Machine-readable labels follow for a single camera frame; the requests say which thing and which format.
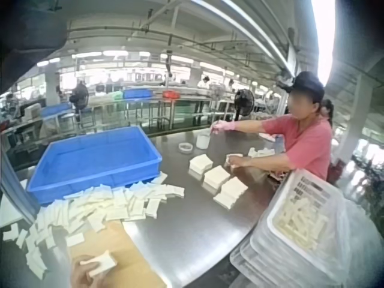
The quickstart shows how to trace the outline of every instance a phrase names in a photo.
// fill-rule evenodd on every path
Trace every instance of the ceiling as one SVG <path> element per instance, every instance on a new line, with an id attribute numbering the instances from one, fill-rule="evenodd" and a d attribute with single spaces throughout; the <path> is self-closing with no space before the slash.
<path id="1" fill-rule="evenodd" d="M 260 26 L 276 53 L 260 33 L 222 0 L 205 2 L 224 12 L 250 31 L 270 52 L 267 56 L 255 42 L 215 13 L 190 0 L 35 0 L 38 8 L 51 9 L 67 22 L 67 42 L 52 56 L 107 49 L 172 50 L 221 67 L 241 72 L 265 86 L 275 84 L 275 75 L 287 58 L 288 29 L 301 70 L 317 70 L 317 35 L 310 1 L 237 0 L 240 8 Z M 336 106 L 335 120 L 346 125 L 360 73 L 375 79 L 376 89 L 366 127 L 384 131 L 384 60 L 382 47 L 370 27 L 359 18 L 356 7 L 337 1 L 334 65 L 326 87 Z"/>

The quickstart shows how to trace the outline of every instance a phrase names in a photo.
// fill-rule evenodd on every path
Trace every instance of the wooden board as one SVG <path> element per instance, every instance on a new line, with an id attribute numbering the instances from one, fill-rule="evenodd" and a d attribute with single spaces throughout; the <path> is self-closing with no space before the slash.
<path id="1" fill-rule="evenodd" d="M 84 233 L 85 242 L 70 247 L 70 256 L 98 256 L 109 250 L 117 261 L 106 277 L 105 287 L 111 288 L 164 288 L 162 279 L 151 267 L 127 235 L 120 221 L 106 223 L 106 229 Z"/>

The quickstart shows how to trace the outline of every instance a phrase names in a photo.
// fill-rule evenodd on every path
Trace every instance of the pink glove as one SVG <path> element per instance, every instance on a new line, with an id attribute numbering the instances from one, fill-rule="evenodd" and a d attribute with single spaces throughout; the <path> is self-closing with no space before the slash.
<path id="1" fill-rule="evenodd" d="M 227 122 L 219 120 L 212 125 L 212 133 L 217 134 L 220 131 L 226 131 L 226 130 L 234 130 L 235 129 L 235 122 Z"/>

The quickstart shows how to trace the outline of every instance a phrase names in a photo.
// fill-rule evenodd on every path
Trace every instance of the white plastic crate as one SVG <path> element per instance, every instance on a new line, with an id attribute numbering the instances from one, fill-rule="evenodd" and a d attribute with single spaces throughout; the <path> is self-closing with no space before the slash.
<path id="1" fill-rule="evenodd" d="M 283 217 L 283 207 L 287 201 L 308 199 L 311 206 L 319 215 L 328 219 L 324 231 L 317 239 L 313 249 L 305 249 L 298 242 L 282 233 L 278 227 L 278 220 Z M 340 191 L 331 184 L 321 180 L 305 170 L 292 173 L 283 187 L 275 205 L 266 218 L 268 229 L 278 239 L 282 240 L 295 254 L 302 257 L 331 279 L 331 283 L 341 284 L 345 280 L 344 245 L 340 235 L 345 235 L 347 225 L 343 223 L 345 217 L 344 199 Z"/>

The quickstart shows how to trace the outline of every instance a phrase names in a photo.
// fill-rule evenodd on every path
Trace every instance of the pink shirt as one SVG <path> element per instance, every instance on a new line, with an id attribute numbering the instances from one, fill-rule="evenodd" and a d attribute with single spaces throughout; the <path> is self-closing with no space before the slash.
<path id="1" fill-rule="evenodd" d="M 318 119 L 303 132 L 292 115 L 262 121 L 268 134 L 282 134 L 286 155 L 297 169 L 306 169 L 326 180 L 331 160 L 332 128 L 325 118 Z"/>

